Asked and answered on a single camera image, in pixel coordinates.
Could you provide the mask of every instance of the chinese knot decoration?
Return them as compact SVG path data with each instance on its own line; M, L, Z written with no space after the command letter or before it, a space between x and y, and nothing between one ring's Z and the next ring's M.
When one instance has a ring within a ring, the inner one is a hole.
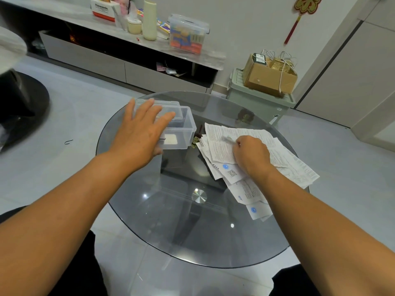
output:
M299 11L299 16L298 19L296 20L294 26L291 29L291 32L288 34L287 39L284 42L284 45L289 42L289 39L291 38L292 34L294 33L294 30L296 26L298 25L301 17L303 14L308 13L308 14L313 14L317 11L318 9L318 4L321 2L321 0L297 0L295 2L294 8L296 11Z

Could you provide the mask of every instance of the green plastic bin lid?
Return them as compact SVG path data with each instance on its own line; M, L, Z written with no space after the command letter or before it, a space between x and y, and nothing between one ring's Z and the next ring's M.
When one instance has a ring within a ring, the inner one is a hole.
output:
M230 82L230 87L232 89L239 90L241 92L244 92L246 94L253 95L255 97L258 97L260 99L267 100L269 102L277 103L289 108L293 108L296 105L296 102L292 96L292 94L284 94L284 97L275 97L270 94L265 94L264 92L260 92L258 90L250 89L248 87L244 86L244 81L243 81L243 70L235 68L232 73L232 81Z

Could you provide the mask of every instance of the qr code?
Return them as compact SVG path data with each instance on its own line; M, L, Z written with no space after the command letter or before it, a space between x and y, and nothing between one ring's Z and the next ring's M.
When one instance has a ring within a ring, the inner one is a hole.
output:
M232 170L229 170L229 171L227 171L227 173L231 176L231 177L234 177L234 176L236 176L237 175L237 173L232 169Z

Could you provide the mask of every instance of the glass table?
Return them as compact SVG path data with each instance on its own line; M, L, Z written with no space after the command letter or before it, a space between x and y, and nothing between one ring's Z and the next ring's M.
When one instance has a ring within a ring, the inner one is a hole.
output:
M294 150L270 124L226 99L190 91L167 91L143 98L179 101L189 106L197 126L204 124L265 129ZM104 127L96 154L107 151L124 108ZM252 220L223 179L214 180L198 148L165 150L132 174L110 200L126 226L143 241L175 258L212 268L258 264L288 246L276 219Z

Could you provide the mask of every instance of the person's left hand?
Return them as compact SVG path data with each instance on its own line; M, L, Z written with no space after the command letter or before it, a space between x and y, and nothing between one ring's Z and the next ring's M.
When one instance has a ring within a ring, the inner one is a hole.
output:
M155 122L162 106L153 104L154 99L144 102L133 118L135 100L130 100L126 105L122 124L108 151L124 163L122 165L126 166L129 174L143 168L154 156L162 153L162 149L157 146L158 140L175 116L174 112L168 112Z

